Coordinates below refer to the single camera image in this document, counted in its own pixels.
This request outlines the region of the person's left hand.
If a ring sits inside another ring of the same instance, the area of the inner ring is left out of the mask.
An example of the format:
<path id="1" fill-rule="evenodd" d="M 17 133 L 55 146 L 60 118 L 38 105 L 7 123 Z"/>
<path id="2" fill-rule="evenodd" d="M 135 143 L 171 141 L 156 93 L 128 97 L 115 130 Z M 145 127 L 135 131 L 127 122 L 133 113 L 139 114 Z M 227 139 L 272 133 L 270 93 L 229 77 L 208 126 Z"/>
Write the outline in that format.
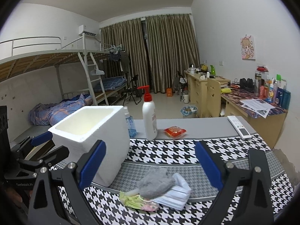
<path id="1" fill-rule="evenodd" d="M 23 202 L 22 197 L 13 188 L 9 187 L 4 191 L 8 198 L 10 198 L 16 206 L 21 207 L 21 204 Z"/>

